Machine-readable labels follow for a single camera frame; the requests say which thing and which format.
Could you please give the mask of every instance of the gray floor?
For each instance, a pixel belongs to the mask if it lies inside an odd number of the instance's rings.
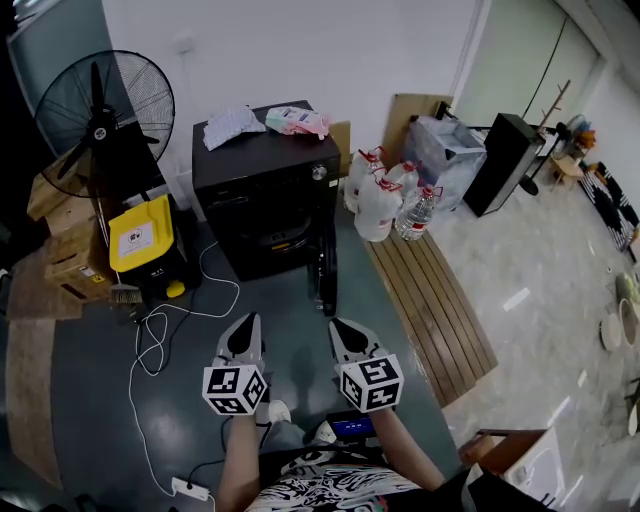
[[[444,417],[352,221],[341,210],[337,217],[338,313],[375,330],[397,354],[405,375],[398,414],[419,444],[452,476],[459,459]],[[210,238],[201,240],[201,247]],[[209,274],[234,278],[218,248],[207,253],[205,261]],[[228,318],[189,318],[173,340],[166,371],[151,378],[136,370],[133,397],[157,478],[165,488],[171,477],[186,477],[195,465],[223,457],[220,425],[224,418],[216,416],[200,396],[202,369],[211,361],[219,335],[246,312],[255,310],[262,316],[267,371],[273,372],[271,397],[289,405],[295,422],[312,429],[327,412],[348,408],[331,383],[327,319],[308,299],[306,272],[301,268],[243,283]],[[205,282],[194,309],[220,314],[233,296],[233,287]],[[176,302],[187,303],[187,297]],[[180,316],[169,312],[170,329]],[[128,401],[134,340],[135,327],[117,325],[114,313],[103,304],[86,306],[82,320],[56,326],[52,410],[65,492],[68,496],[88,493],[116,510],[168,510],[172,505],[181,511],[210,510],[211,503],[166,497],[151,479]],[[157,365],[157,358],[157,353],[149,355],[149,367]],[[203,468],[197,481],[215,492],[220,470],[220,465]]]
[[[567,489],[584,480],[565,509],[599,510],[616,469],[640,459],[638,439],[625,437],[623,401],[626,383],[640,377],[639,347],[609,354],[597,335],[613,305],[615,275],[632,263],[582,189],[551,193],[545,171],[537,197],[518,187],[486,217],[463,204],[430,226],[499,360],[445,416],[460,445],[478,428],[544,428],[571,397],[555,425]],[[523,288],[529,296],[505,311]]]

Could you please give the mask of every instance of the transparent plastic storage box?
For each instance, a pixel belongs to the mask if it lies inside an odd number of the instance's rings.
[[[457,208],[487,158],[487,150],[460,121],[420,116],[413,121],[403,158],[418,164],[420,177],[442,187],[435,212]]]

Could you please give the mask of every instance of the white tile floor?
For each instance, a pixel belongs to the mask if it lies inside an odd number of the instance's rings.
[[[579,186],[551,193],[545,169],[536,182],[536,197],[518,187],[486,217],[463,203],[430,225],[499,361],[445,416],[460,445],[478,428],[545,428],[569,397],[555,419],[567,489],[584,479],[564,510],[598,510],[616,469],[640,460],[623,400],[640,347],[609,354],[597,334],[615,275],[632,261]]]

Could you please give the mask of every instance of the white sneaker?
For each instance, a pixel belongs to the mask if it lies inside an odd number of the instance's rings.
[[[320,423],[318,430],[316,430],[316,435],[313,437],[315,441],[322,441],[324,443],[333,444],[338,439],[331,425],[329,425],[328,421],[323,421]]]
[[[269,422],[288,421],[291,423],[291,413],[287,404],[282,400],[271,400],[269,402]]]

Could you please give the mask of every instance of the power strip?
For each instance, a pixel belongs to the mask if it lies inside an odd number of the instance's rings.
[[[207,501],[209,499],[209,489],[193,483],[187,484],[186,480],[181,480],[175,476],[171,479],[171,488],[176,494],[184,494],[200,501]]]

